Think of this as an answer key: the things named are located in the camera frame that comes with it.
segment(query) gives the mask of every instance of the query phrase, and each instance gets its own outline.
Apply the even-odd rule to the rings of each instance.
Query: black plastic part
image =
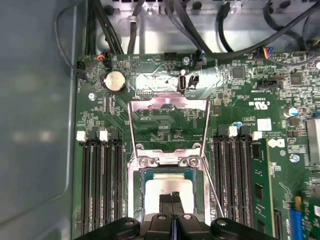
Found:
[[[165,61],[176,60],[178,58],[178,54],[176,52],[165,52],[163,55]]]
[[[218,129],[216,131],[217,136],[224,136],[227,133],[227,128],[225,126],[218,126]]]
[[[199,83],[199,75],[192,75],[189,78],[188,88],[193,86],[193,88],[196,89],[196,86],[198,83]]]
[[[173,219],[169,214],[153,216],[143,240],[171,240]]]
[[[283,240],[282,214],[280,211],[274,209],[273,216],[274,216],[275,237],[279,240]]]
[[[270,79],[262,79],[256,85],[257,89],[283,89],[283,81],[282,79],[270,78]]]
[[[108,16],[112,16],[115,13],[115,9],[111,5],[106,5],[103,9],[105,14],[107,14]]]
[[[241,136],[250,135],[250,128],[247,127],[247,126],[241,126],[241,127],[240,127],[240,131],[239,131],[239,134],[240,134]]]
[[[76,240],[126,240],[138,236],[139,232],[139,221],[131,217],[123,217],[78,237]]]
[[[202,3],[200,1],[195,1],[192,3],[193,10],[200,10],[202,8]]]
[[[188,214],[188,218],[180,215],[176,218],[178,239],[182,240],[214,240],[211,229],[204,222],[199,222],[193,214]]]
[[[276,240],[272,236],[268,236],[228,218],[218,218],[212,221],[211,232],[214,237],[226,240]]]
[[[98,139],[97,132],[96,132],[96,131],[88,131],[88,133],[87,133],[87,139],[88,139],[89,141],[97,140],[97,139]]]

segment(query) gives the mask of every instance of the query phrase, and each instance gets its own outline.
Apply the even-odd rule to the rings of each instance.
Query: wire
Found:
[[[283,29],[284,26],[278,25],[276,23],[276,21],[273,19],[273,17],[271,16],[271,13],[270,13],[270,6],[271,5],[272,5],[272,0],[268,0],[268,2],[266,3],[266,5],[263,8],[263,17],[264,17],[264,20],[266,21],[266,23],[269,25],[270,28],[272,28],[275,31],[279,31],[279,30]],[[291,37],[291,38],[293,38],[297,42],[297,44],[298,44],[298,46],[299,46],[301,51],[305,51],[306,50],[306,48],[304,46],[304,40],[298,33],[296,33],[293,30],[288,30],[284,34],[289,36],[289,37]]]
[[[62,9],[60,12],[57,13],[57,15],[55,15],[54,17],[54,21],[53,21],[53,32],[54,32],[54,36],[55,36],[55,41],[56,41],[56,45],[59,49],[59,53],[61,54],[64,62],[76,73],[78,74],[85,74],[89,71],[91,71],[98,63],[98,61],[94,61],[92,62],[89,66],[86,67],[85,70],[81,70],[78,69],[76,66],[74,66],[70,60],[68,59],[66,52],[62,46],[61,40],[60,40],[60,34],[59,34],[59,19],[60,17],[68,10],[73,9],[76,6],[79,6],[80,4],[82,4],[84,2],[84,0],[78,0],[75,1],[74,3],[72,3],[71,5],[65,7],[64,9]]]
[[[297,16],[294,20],[289,22],[286,26],[284,26],[281,30],[274,33],[270,37],[266,38],[265,40],[258,42],[255,45],[252,45],[250,47],[247,47],[245,49],[242,49],[240,51],[235,52],[228,52],[228,53],[213,53],[210,48],[207,46],[205,41],[201,38],[198,31],[196,30],[195,26],[193,25],[192,21],[190,20],[186,10],[182,6],[180,0],[173,0],[173,5],[175,7],[175,10],[182,22],[182,25],[185,27],[185,29],[195,38],[195,40],[199,43],[200,47],[204,50],[206,54],[208,54],[210,57],[214,59],[219,60],[226,60],[226,59],[232,59],[236,58],[238,56],[241,56],[243,54],[248,54],[252,51],[255,51],[257,48],[261,46],[266,46],[270,43],[272,43],[274,40],[281,37],[284,33],[286,33],[288,30],[290,30],[292,27],[294,27],[296,24],[301,22],[304,18],[308,17],[309,15],[313,14],[315,11],[319,9],[320,1],[317,1],[314,5],[312,5],[309,9],[301,13],[299,16]]]
[[[112,26],[107,14],[105,13],[104,8],[102,7],[100,0],[93,0],[93,1],[94,1],[93,4],[95,6],[95,9],[98,12],[98,13],[96,13],[96,16],[98,17],[98,15],[100,15],[101,20],[104,22],[104,24],[102,24],[101,20],[99,20],[101,27],[102,28],[103,28],[103,26],[106,27],[108,34],[110,35],[110,37],[112,38],[112,40],[114,42],[116,52],[118,54],[124,54],[124,51],[121,47],[121,44],[120,44],[119,38],[116,34],[116,31],[115,31],[114,27]]]
[[[230,11],[230,2],[227,2],[225,5],[222,5],[218,14],[216,15],[216,21],[218,23],[218,34],[220,41],[228,53],[233,53],[233,49],[228,44],[225,32],[224,32],[224,20],[227,18],[228,13]]]
[[[115,46],[115,43],[114,43],[113,39],[111,38],[109,31],[108,31],[108,28],[107,28],[104,20],[101,18],[101,15],[99,14],[98,9],[94,8],[94,12],[95,12],[96,18],[98,19],[99,24],[102,28],[103,34],[105,36],[105,40],[107,41],[107,43],[109,45],[110,52],[113,54],[118,54],[117,47]]]
[[[309,22],[310,22],[310,17],[307,17],[306,20],[304,21],[304,24],[303,24],[303,29],[302,29],[303,36],[307,35]],[[306,50],[308,51],[308,53],[315,55],[315,56],[320,56],[320,52],[312,50],[309,46],[307,46],[306,41],[304,41],[303,44],[304,44],[304,47],[306,48]]]
[[[171,3],[169,0],[164,0],[164,5],[166,9],[166,14],[168,15],[168,18],[172,22],[172,24],[183,34],[185,35],[190,41],[196,46],[197,49],[201,50],[201,47],[197,43],[197,41],[194,39],[194,37],[178,22],[178,20],[175,18],[172,9],[171,9]]]
[[[138,0],[132,13],[133,17],[137,17],[140,14],[142,5],[145,3],[145,1],[146,0]],[[130,40],[128,44],[127,54],[134,54],[136,38],[137,38],[137,23],[131,22],[130,23]]]

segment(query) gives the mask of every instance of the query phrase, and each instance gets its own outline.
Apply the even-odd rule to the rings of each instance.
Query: screw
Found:
[[[236,12],[237,12],[237,7],[236,6],[231,7],[230,13],[235,14]]]
[[[223,221],[223,220],[218,220],[216,223],[219,224],[220,226],[226,226],[227,225],[227,223],[225,221]]]
[[[152,13],[153,13],[153,8],[152,7],[148,7],[148,9],[146,10],[146,13],[148,14],[148,15],[152,15]]]
[[[140,167],[146,167],[149,163],[149,160],[147,158],[140,158],[139,159],[139,165]]]
[[[133,225],[134,222],[133,222],[133,221],[126,221],[124,224],[125,224],[126,226],[130,226],[130,225]]]
[[[198,165],[198,159],[196,159],[195,157],[191,158],[189,163],[191,166],[196,166]]]
[[[88,98],[90,101],[94,101],[96,99],[96,95],[94,93],[89,93]]]
[[[297,154],[291,154],[290,155],[290,161],[293,163],[297,163],[300,161],[300,156]]]
[[[182,62],[184,65],[188,65],[190,63],[190,58],[188,56],[185,56],[183,59],[182,59]]]
[[[189,214],[186,214],[186,215],[183,215],[183,218],[185,220],[190,220],[191,219],[191,216]]]

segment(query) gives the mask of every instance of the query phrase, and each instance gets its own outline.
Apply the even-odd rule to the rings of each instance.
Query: blue component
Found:
[[[290,209],[290,225],[291,225],[291,239],[303,240],[302,230],[302,213],[291,208]]]
[[[234,125],[236,126],[237,129],[239,129],[242,127],[243,124],[242,124],[242,122],[237,121]]]

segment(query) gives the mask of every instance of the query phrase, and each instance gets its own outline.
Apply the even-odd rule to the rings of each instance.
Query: chip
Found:
[[[220,98],[215,98],[213,100],[213,105],[215,106],[221,106],[221,99]]]
[[[292,126],[292,127],[299,126],[300,125],[300,119],[297,118],[297,117],[291,117],[289,119],[289,125]]]
[[[222,109],[221,107],[216,107],[214,110],[213,110],[213,113],[215,115],[221,115],[222,114]]]
[[[290,75],[291,85],[302,85],[302,75],[301,73],[292,73]]]
[[[232,68],[232,77],[234,79],[244,79],[245,78],[245,70],[243,67],[233,67]]]
[[[262,199],[263,198],[263,189],[264,189],[264,186],[261,186],[259,184],[255,184],[255,196],[258,198],[258,199]]]

